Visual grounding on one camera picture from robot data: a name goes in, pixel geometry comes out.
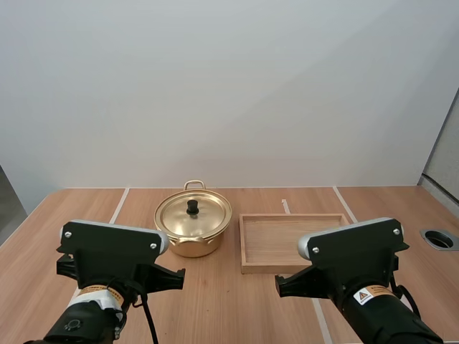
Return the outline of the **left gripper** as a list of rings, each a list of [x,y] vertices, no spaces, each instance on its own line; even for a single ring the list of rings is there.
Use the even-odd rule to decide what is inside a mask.
[[[172,271],[158,264],[140,264],[120,258],[76,259],[68,254],[57,260],[57,274],[77,281],[79,288],[136,282],[147,293],[181,290],[185,269]]]

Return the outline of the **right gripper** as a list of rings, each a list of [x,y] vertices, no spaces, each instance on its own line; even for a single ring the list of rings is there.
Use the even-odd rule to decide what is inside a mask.
[[[390,287],[396,296],[399,287],[394,272],[399,269],[399,257],[383,256],[315,262],[290,277],[275,277],[281,297],[345,298],[360,287],[381,285]]]

